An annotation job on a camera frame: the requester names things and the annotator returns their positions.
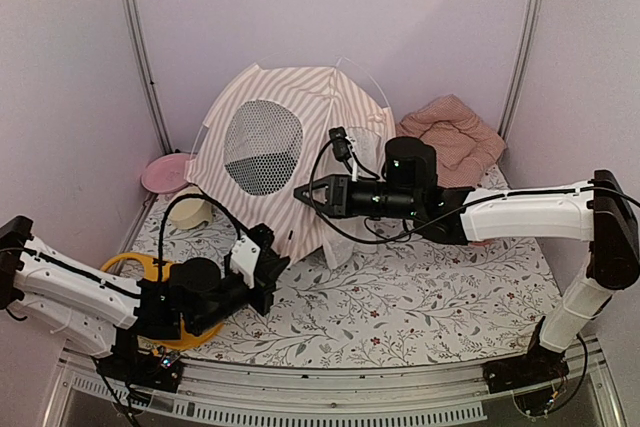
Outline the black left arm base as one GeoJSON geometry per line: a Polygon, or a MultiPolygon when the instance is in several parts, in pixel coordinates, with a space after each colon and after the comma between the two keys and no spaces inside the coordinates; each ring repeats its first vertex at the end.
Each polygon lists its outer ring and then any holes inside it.
{"type": "Polygon", "coordinates": [[[96,370],[98,374],[124,382],[128,387],[176,393],[184,364],[178,355],[163,346],[157,350],[141,349],[134,332],[117,329],[110,354],[97,360],[96,370]]]}

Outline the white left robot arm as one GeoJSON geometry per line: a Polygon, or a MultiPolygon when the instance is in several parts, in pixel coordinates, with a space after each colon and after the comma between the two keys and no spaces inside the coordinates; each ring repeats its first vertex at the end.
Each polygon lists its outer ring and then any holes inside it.
{"type": "Polygon", "coordinates": [[[148,359],[129,343],[129,333],[169,350],[195,349],[246,306],[266,315],[277,280],[290,260],[271,247],[264,224],[243,228],[218,266],[204,257],[183,262],[127,253],[143,268],[140,279],[95,269],[61,254],[17,216],[1,227],[1,307],[35,317],[82,352],[108,357],[128,381],[148,373],[148,359]]]}

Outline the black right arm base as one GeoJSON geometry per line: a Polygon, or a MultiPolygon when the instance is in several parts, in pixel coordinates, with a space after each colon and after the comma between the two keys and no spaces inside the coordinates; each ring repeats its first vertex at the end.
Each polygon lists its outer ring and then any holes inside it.
{"type": "Polygon", "coordinates": [[[542,346],[543,317],[536,325],[524,354],[492,360],[482,365],[483,379],[490,393],[529,387],[569,373],[565,351],[555,352],[542,346]]]}

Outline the striped pet tent fabric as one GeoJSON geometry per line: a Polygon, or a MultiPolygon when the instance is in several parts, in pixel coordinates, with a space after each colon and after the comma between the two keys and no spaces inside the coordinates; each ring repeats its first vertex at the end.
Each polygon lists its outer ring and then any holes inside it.
{"type": "Polygon", "coordinates": [[[186,180],[245,225],[268,225],[280,255],[298,262],[322,249],[327,265],[336,268],[356,253],[376,252],[360,220],[340,220],[332,230],[294,197],[309,180],[342,171],[322,148],[330,129],[344,128],[372,171],[382,168],[384,145],[396,135],[391,109],[341,70],[253,64],[223,89],[203,126],[186,180]]]}

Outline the white flexible tent pole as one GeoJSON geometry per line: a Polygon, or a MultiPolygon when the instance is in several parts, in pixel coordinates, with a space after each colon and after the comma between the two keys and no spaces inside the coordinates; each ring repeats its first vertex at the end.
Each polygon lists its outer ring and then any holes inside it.
{"type": "Polygon", "coordinates": [[[379,150],[395,135],[388,98],[371,74],[345,56],[328,65],[264,60],[238,73],[214,100],[193,141],[195,154],[240,160],[263,153],[300,157],[328,130],[344,127],[379,150]]]}

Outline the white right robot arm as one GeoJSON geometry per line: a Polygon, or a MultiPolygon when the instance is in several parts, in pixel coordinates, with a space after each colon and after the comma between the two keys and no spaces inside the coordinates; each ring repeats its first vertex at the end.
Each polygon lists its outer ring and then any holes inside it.
{"type": "Polygon", "coordinates": [[[383,176],[356,173],[311,177],[294,191],[336,233],[337,219],[370,217],[412,223],[412,233],[444,245],[498,238],[565,238],[586,242],[585,265],[561,303],[540,322],[532,349],[517,374],[537,383],[617,291],[639,279],[639,225],[615,176],[597,170],[592,179],[566,186],[519,190],[445,188],[437,181],[436,151],[414,137],[385,145],[383,176]]]}

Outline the pink gingham cushion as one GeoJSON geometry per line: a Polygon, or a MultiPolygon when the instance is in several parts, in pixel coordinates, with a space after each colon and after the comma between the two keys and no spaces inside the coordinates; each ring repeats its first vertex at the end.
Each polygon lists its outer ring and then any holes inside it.
{"type": "Polygon", "coordinates": [[[502,137],[455,95],[438,97],[405,115],[396,134],[435,149],[438,185],[445,188],[478,185],[506,149],[502,137]]]}

